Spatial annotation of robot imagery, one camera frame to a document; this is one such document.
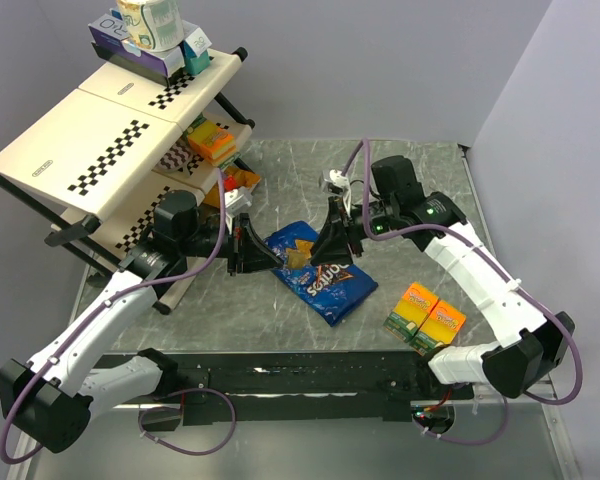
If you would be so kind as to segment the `brass padlock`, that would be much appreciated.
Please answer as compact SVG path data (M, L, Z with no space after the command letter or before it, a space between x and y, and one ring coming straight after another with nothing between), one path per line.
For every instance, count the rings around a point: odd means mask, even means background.
M290 251L287 253L286 267L291 270L300 270L310 264L311 255L303 251Z

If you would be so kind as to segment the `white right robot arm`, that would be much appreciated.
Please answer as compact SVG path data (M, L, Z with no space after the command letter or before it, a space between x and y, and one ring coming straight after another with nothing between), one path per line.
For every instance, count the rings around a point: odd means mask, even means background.
M417 373L418 390L439 398L451 385L488 384L507 398L526 395L560 365L572 347L575 323L564 311L550 312L497 262L462 210L447 195L425 194L413 164L391 156L366 168L379 195L351 201L351 182L342 171L323 172L328 213L311 249L314 266L351 263L365 239L401 236L448 273L487 321L495 339L473 346L436 346Z

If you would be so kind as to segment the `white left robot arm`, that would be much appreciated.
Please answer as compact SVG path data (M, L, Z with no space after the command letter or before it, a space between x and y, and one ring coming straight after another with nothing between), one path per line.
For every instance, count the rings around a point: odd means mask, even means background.
M136 245L82 315L27 362L11 359L0 368L7 427L35 439L38 449L59 453L100 413L139 396L164 402L175 395L177 365L155 349L138 352L120 367L93 368L174 283L197 275L214 259L226 259L232 275L281 267L245 211L252 204L249 190L239 187L219 198L218 216L200 221L193 193L167 192Z

